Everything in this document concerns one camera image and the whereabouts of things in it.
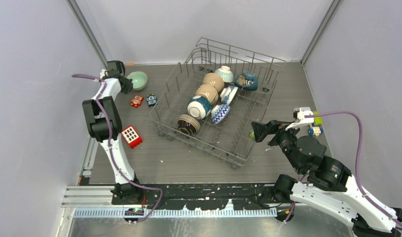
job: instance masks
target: green bowl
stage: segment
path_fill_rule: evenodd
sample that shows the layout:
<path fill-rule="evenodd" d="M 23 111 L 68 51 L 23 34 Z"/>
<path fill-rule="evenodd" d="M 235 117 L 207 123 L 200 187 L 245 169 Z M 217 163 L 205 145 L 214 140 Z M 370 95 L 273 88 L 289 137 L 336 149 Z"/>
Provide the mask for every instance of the green bowl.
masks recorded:
<path fill-rule="evenodd" d="M 148 81 L 147 74 L 143 72 L 132 72 L 127 78 L 133 80 L 133 90 L 144 89 Z"/>

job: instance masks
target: metal corner post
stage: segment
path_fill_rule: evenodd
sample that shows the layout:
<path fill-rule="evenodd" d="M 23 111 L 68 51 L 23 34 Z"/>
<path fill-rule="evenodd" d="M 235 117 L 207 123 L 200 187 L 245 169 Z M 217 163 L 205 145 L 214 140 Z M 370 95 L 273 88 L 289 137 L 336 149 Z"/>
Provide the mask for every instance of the metal corner post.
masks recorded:
<path fill-rule="evenodd" d="M 305 51 L 304 56 L 301 59 L 302 65 L 305 65 L 305 63 L 307 62 L 307 60 L 310 57 L 311 53 L 313 52 L 315 46 L 317 45 L 318 41 L 320 40 L 321 35 L 326 30 L 327 25 L 329 25 L 330 20 L 336 13 L 336 10 L 338 9 L 338 7 L 342 3 L 342 1 L 343 0 L 333 0 L 331 2 L 326 14 L 324 15 L 324 18 L 323 18 L 320 26 L 318 27 L 316 33 L 313 36 L 313 39 L 311 40 L 310 44 L 307 47 L 307 50 Z"/>
<path fill-rule="evenodd" d="M 76 16 L 77 21 L 81 25 L 84 33 L 86 34 L 87 38 L 89 39 L 89 42 L 92 44 L 92 47 L 95 49 L 96 54 L 99 56 L 100 60 L 102 61 L 102 64 L 105 66 L 105 68 L 107 68 L 108 67 L 107 58 L 106 58 L 104 52 L 102 51 L 102 48 L 100 47 L 98 41 L 96 40 L 96 37 L 92 32 L 92 29 L 90 29 L 90 26 L 87 23 L 76 0 L 66 0 L 66 2 L 69 4 L 70 8 L 72 9 L 73 14 Z"/>

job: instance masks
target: floor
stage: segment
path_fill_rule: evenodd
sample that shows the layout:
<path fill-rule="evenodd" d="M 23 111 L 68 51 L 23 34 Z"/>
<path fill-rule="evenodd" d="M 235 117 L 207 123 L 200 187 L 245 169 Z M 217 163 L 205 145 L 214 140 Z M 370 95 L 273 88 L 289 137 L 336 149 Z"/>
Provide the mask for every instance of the floor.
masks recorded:
<path fill-rule="evenodd" d="M 350 237 L 351 230 L 331 216 L 308 206 L 297 206 L 286 225 L 275 218 L 176 218 L 148 219 L 128 226 L 123 219 L 74 218 L 70 237 Z"/>
<path fill-rule="evenodd" d="M 135 149 L 129 149 L 124 144 L 128 161 L 141 183 L 275 182 L 280 174 L 298 177 L 279 147 L 267 146 L 266 142 L 271 136 L 262 143 L 255 144 L 246 165 L 238 169 L 233 169 L 228 162 L 206 155 L 183 142 L 158 136 L 150 121 L 151 108 L 145 102 L 139 108 L 133 108 L 130 101 L 136 94 L 145 97 L 154 93 L 160 96 L 166 89 L 165 80 L 174 67 L 175 65 L 126 67 L 126 75 L 133 71 L 145 72 L 149 78 L 148 85 L 143 91 L 132 91 L 128 95 L 120 93 L 115 101 L 123 127 L 133 125 L 143 138 L 143 143 Z M 275 91 L 262 122 L 272 119 L 291 121 L 293 109 L 304 106 L 316 109 L 302 66 L 300 63 L 286 63 L 282 73 L 278 75 Z M 306 135 L 306 129 L 298 135 Z M 318 139 L 327 145 L 324 135 Z M 99 146 L 90 183 L 113 182 L 111 165 Z"/>

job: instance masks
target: white wall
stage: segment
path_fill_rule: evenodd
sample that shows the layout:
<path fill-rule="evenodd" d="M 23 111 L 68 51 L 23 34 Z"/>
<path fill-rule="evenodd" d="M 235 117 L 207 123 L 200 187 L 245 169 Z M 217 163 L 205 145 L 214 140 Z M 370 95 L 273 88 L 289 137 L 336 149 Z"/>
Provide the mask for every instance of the white wall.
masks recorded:
<path fill-rule="evenodd" d="M 109 59 L 184 61 L 200 37 L 299 61 L 331 0 L 78 0 Z"/>
<path fill-rule="evenodd" d="M 345 0 L 305 68 L 320 112 L 363 120 L 363 185 L 402 208 L 402 0 Z M 353 171 L 353 117 L 325 117 L 324 129 L 331 153 Z"/>
<path fill-rule="evenodd" d="M 101 67 L 66 1 L 0 1 L 0 237 L 54 236 Z"/>

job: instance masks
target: dish rack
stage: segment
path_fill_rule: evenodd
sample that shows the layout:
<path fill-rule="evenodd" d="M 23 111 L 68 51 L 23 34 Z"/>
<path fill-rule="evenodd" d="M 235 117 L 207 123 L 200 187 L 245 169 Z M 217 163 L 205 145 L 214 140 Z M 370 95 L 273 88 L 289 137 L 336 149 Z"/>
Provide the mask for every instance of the dish rack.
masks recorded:
<path fill-rule="evenodd" d="M 284 64 L 282 59 L 200 38 L 186 61 L 178 63 L 166 79 L 166 90 L 151 110 L 150 118 L 160 136 L 197 147 L 228 161 L 233 168 L 244 166 L 255 144 L 250 137 L 250 124 L 262 121 L 265 116 Z M 239 88 L 223 122 L 214 125 L 209 115 L 200 120 L 201 129 L 196 134 L 183 134 L 178 130 L 179 115 L 187 113 L 187 103 L 202 84 L 204 75 L 221 66 L 229 66 L 234 77 L 244 71 L 255 73 L 258 89 Z"/>

